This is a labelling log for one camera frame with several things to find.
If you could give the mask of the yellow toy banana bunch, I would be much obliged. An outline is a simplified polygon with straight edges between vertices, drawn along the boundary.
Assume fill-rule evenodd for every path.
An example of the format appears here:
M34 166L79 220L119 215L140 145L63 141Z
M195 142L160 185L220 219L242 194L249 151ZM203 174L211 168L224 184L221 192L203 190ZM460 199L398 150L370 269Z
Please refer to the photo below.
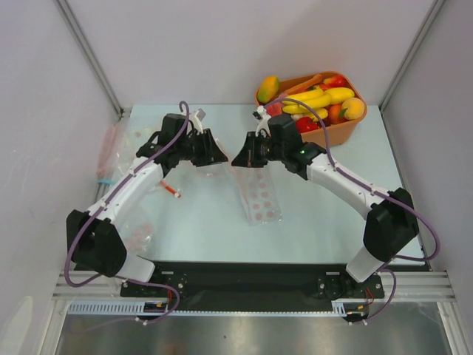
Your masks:
M290 115L312 115L305 106L313 109L322 119L328 116L327 107L342 104L349 98L354 98L355 92L347 87L335 87L326 90L320 88L295 95L289 95L289 101L282 102L282 111Z

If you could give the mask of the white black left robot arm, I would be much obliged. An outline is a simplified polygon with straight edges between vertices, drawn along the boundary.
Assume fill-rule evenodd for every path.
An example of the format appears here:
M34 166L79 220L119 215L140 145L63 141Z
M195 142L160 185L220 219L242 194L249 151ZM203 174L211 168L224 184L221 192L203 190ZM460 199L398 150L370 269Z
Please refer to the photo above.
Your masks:
M137 151L129 171L85 212L67 216L67 259L105 277L136 280L147 296L158 294L163 278L152 261L126 249L118 226L145 194L182 161L196 167L227 162L211 130L202 126L205 113L167 114L160 130Z

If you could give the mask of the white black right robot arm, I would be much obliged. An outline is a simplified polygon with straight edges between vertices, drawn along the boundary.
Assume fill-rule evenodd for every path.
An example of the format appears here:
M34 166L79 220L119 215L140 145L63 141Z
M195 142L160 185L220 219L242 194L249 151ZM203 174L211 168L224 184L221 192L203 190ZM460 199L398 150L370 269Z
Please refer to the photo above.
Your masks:
M359 296L367 289L367 279L418 235L418 221L407 190L380 189L347 171L327 149L305 143L287 114L269 118L257 131L248 132L231 164L255 169L270 161L278 161L289 172L329 190L365 220L363 246L341 278L346 295Z

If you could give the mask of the clear red-dotted zip bag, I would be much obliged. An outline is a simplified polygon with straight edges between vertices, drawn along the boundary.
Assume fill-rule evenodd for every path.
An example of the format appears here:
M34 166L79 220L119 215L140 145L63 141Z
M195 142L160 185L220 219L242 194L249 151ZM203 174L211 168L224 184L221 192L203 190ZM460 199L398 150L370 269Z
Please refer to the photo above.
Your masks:
M258 226L282 219L282 210L268 167L248 169L222 163L197 168L197 171L200 176L223 178L236 187L242 210L250 225Z

